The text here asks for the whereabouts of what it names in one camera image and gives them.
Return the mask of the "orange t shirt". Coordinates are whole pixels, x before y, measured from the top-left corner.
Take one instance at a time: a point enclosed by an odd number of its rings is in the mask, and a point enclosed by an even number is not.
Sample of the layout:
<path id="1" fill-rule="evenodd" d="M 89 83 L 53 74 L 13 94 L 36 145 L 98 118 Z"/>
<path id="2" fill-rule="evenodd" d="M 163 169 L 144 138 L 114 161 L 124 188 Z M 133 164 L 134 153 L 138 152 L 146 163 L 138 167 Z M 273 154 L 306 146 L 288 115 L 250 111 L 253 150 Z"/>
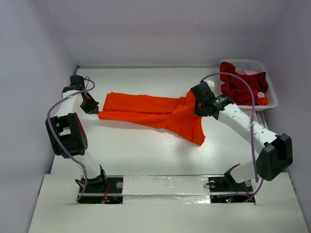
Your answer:
<path id="1" fill-rule="evenodd" d="M 127 121 L 165 129 L 200 146 L 206 137 L 202 117 L 194 114 L 194 107 L 195 98 L 190 91 L 179 98 L 111 92 L 97 115 L 101 120 Z"/>

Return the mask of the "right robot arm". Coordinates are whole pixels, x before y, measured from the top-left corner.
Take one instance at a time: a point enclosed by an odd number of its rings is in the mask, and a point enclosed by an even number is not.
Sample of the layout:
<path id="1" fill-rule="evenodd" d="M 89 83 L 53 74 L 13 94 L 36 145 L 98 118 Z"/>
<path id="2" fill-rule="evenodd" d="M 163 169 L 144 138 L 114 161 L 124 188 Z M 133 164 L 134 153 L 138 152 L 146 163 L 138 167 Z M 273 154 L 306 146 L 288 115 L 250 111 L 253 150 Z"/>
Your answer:
<path id="1" fill-rule="evenodd" d="M 190 89 L 195 98 L 194 113 L 214 117 L 238 133 L 251 145 L 252 160 L 237 164 L 224 174 L 222 182 L 228 190 L 255 178 L 272 181 L 293 163 L 292 139 L 276 134 L 252 120 L 226 95 L 215 96 L 206 82 Z"/>

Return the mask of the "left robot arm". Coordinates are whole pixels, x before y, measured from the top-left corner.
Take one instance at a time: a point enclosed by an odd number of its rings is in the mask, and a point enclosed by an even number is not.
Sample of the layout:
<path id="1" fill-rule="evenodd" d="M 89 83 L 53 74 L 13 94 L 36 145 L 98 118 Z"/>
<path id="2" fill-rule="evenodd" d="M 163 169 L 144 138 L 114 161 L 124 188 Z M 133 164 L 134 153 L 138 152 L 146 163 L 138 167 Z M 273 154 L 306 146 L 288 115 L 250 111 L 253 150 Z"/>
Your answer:
<path id="1" fill-rule="evenodd" d="M 45 124 L 54 154 L 80 166 L 83 177 L 76 182 L 82 192 L 102 192 L 108 187 L 107 176 L 102 166 L 97 168 L 85 156 L 88 141 L 78 117 L 79 110 L 87 115 L 99 111 L 99 103 L 89 93 L 95 87 L 87 89 L 85 81 L 95 84 L 88 77 L 70 76 L 70 85 L 63 88 L 62 99 L 47 112 Z"/>

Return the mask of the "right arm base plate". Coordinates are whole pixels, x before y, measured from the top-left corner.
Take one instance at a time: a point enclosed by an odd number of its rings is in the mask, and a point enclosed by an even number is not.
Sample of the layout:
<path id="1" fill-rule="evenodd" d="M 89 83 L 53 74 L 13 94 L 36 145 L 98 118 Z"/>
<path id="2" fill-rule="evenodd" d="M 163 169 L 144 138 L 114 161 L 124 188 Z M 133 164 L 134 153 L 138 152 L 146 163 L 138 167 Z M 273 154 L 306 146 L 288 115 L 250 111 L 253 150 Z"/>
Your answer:
<path id="1" fill-rule="evenodd" d="M 209 191 L 211 203 L 255 203 L 255 198 L 252 197 L 254 191 L 250 180 L 229 185 L 225 182 L 225 177 L 211 176 L 204 188 Z"/>

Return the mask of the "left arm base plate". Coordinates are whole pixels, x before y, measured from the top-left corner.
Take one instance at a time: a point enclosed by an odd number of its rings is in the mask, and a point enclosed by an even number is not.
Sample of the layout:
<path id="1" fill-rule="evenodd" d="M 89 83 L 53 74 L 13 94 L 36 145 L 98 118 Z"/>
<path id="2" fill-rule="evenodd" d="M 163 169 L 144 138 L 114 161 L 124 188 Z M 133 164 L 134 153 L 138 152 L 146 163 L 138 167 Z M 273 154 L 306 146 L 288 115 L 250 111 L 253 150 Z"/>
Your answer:
<path id="1" fill-rule="evenodd" d="M 107 184 L 87 185 L 80 204 L 122 204 L 123 176 L 108 176 Z"/>

